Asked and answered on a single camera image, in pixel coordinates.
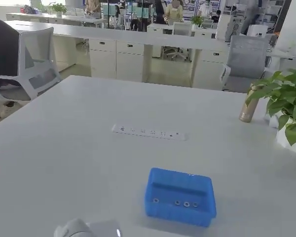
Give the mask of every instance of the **desk drawer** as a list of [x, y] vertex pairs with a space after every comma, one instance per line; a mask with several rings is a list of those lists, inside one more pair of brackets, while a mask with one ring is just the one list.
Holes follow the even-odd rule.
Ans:
[[202, 50], [200, 59], [207, 62], [226, 63], [228, 58], [227, 52]]
[[163, 34], [163, 29], [149, 28], [147, 27], [147, 33]]
[[194, 37], [207, 37], [207, 38], [212, 38], [212, 33], [209, 32], [195, 32]]
[[116, 42], [117, 53], [130, 53], [130, 54], [144, 54], [144, 44], [139, 43], [127, 43], [127, 42]]
[[116, 52], [116, 41], [114, 40], [90, 39], [89, 45], [91, 50]]
[[53, 18], [49, 18], [48, 22], [51, 24], [64, 24], [64, 20], [63, 19], [53, 19]]
[[20, 20], [20, 16], [15, 16], [15, 15], [11, 15], [11, 14], [6, 14], [6, 19], [7, 19], [8, 21]]

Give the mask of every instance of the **office chair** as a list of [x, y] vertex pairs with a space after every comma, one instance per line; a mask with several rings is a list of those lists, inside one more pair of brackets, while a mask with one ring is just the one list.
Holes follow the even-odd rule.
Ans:
[[54, 28], [24, 32], [19, 36], [17, 76], [0, 76], [21, 86], [0, 89], [1, 101], [30, 101], [61, 81], [55, 64], [52, 36]]
[[264, 38], [232, 36], [227, 64], [221, 75], [222, 90], [247, 93], [250, 84], [265, 71], [267, 41]]
[[[174, 22], [173, 23], [173, 35], [179, 35], [179, 36], [191, 36], [192, 32], [192, 24], [190, 22]], [[185, 61], [188, 59], [188, 54], [180, 52], [179, 48], [172, 48], [176, 50], [172, 53], [167, 53], [166, 56], [172, 56], [171, 60], [174, 60], [176, 57], [182, 57]]]
[[202, 22], [202, 27], [203, 28], [212, 28], [213, 27], [213, 24], [214, 24], [214, 20], [204, 19], [203, 22]]

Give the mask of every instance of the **chair backrest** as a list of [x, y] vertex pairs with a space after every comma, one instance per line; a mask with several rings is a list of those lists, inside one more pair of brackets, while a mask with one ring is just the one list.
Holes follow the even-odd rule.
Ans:
[[264, 72], [267, 41], [250, 36], [232, 36], [227, 65], [230, 76], [260, 78]]
[[147, 7], [142, 8], [142, 7], [137, 6], [136, 7], [136, 15], [139, 18], [141, 18], [141, 17], [149, 18], [149, 8], [147, 8]]
[[202, 27], [203, 28], [212, 28], [214, 24], [214, 20], [211, 19], [204, 19], [202, 22]]
[[192, 24], [190, 22], [174, 22], [173, 23], [173, 35], [179, 36], [191, 36]]
[[18, 75], [35, 63], [52, 60], [52, 36], [54, 28], [20, 33]]
[[77, 16], [84, 16], [84, 10], [82, 8], [76, 8], [75, 9], [75, 14]]

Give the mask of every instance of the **chair armrest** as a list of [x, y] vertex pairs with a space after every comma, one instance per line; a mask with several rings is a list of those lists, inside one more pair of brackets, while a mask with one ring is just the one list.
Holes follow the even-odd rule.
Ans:
[[231, 68], [229, 66], [227, 66], [226, 64], [223, 65], [223, 71], [222, 71], [222, 74], [221, 74], [221, 82], [223, 85], [226, 84], [227, 82], [227, 79], [230, 75], [230, 71], [231, 71]]
[[0, 79], [14, 80], [16, 77], [0, 75]]

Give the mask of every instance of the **white wall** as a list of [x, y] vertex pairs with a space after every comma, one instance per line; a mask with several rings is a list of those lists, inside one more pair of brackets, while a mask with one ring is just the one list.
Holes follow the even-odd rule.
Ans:
[[6, 13], [20, 12], [22, 6], [0, 6], [0, 20], [6, 21]]
[[291, 2], [276, 47], [287, 50], [292, 45], [290, 52], [296, 56], [296, 0]]

